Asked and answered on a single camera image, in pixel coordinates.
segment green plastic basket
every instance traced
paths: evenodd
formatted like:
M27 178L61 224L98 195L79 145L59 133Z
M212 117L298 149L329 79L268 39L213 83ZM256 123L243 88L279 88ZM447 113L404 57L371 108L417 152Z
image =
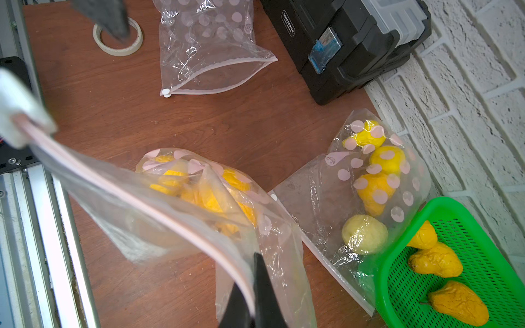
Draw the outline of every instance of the green plastic basket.
M426 220L438 240L451 247L463 264L463 273L453 280L470 287L483 300L490 320L483 327L525 327L525 286L479 226L457 201L440 197L428 202L401 238L381 256L374 277L376 308L390 328L472 327L438 313L426 295L447 280L433 274L414 273L407 265L417 249L406 247Z

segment tape roll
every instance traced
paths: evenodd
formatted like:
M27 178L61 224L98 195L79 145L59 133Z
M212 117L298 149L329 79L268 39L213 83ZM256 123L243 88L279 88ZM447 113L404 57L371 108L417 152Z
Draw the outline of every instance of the tape roll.
M102 27L100 27L98 24L95 24L93 26L93 39L97 43L97 45L102 49L104 52L112 55L112 56L128 56L134 53L135 51L139 50L140 46L142 46L142 31L140 30L139 24L135 22L132 18L128 17L129 24L136 29L136 40L133 42L131 46L124 49L113 49L105 44L102 43L102 40L100 39L100 33L102 32Z

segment toolbox label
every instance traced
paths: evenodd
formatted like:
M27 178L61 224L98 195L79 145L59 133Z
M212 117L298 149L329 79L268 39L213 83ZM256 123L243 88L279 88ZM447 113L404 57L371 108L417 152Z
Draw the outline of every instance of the toolbox label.
M286 10L282 11L281 19L286 27L286 30L288 31L288 34L290 34L290 36L293 38L295 36L295 26L292 24L292 21L290 20Z

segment wooden table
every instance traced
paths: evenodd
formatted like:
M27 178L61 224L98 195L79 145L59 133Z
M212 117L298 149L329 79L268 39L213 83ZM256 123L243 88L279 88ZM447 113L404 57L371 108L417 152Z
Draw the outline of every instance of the wooden table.
M142 27L136 53L113 57L91 36L93 23L67 2L24 6L30 42L56 139L133 170L143 154L180 147L246 172L270 190L324 153L354 109L373 109L364 90L315 104L259 1L259 45L278 62L244 85L207 96L159 97L160 14L151 0L128 0ZM73 202L103 327L216 327L215 262L203 254L137 266ZM304 248L319 327L382 327L370 319Z

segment plastic bag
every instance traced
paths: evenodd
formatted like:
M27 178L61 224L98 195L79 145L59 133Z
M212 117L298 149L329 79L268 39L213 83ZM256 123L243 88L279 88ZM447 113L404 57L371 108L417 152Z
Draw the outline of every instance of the plastic bag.
M153 0L161 12L161 96L219 93L277 61L255 44L252 0Z
M348 117L328 155L272 192L299 224L305 244L372 315L371 259L401 236L430 184L418 154L370 111L360 110Z
M258 252L289 327L316 327L300 229L248 176L180 149L149 152L134 173L69 150L28 120L17 124L31 137L35 155L129 260L202 250L218 264L220 320L233 281L255 316Z

